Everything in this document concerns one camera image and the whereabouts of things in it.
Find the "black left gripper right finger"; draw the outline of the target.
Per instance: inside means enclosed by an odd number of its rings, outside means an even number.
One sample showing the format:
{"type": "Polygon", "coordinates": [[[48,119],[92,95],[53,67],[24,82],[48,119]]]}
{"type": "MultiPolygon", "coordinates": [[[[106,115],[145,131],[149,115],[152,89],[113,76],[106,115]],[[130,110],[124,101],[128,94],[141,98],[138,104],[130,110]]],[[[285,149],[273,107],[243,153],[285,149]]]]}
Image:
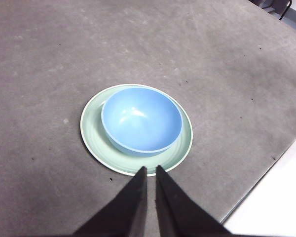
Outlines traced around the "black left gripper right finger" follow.
{"type": "Polygon", "coordinates": [[[162,168],[156,167],[156,211],[162,237],[231,237],[162,168]]]}

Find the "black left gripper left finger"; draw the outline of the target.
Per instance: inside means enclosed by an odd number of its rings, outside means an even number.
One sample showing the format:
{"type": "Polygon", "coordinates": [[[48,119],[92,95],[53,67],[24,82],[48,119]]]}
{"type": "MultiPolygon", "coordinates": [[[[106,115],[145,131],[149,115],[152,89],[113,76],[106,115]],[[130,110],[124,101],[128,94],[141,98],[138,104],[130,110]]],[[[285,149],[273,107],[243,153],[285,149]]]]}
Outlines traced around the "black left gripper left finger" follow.
{"type": "Polygon", "coordinates": [[[147,168],[73,234],[74,237],[143,237],[148,209],[147,168]]]}

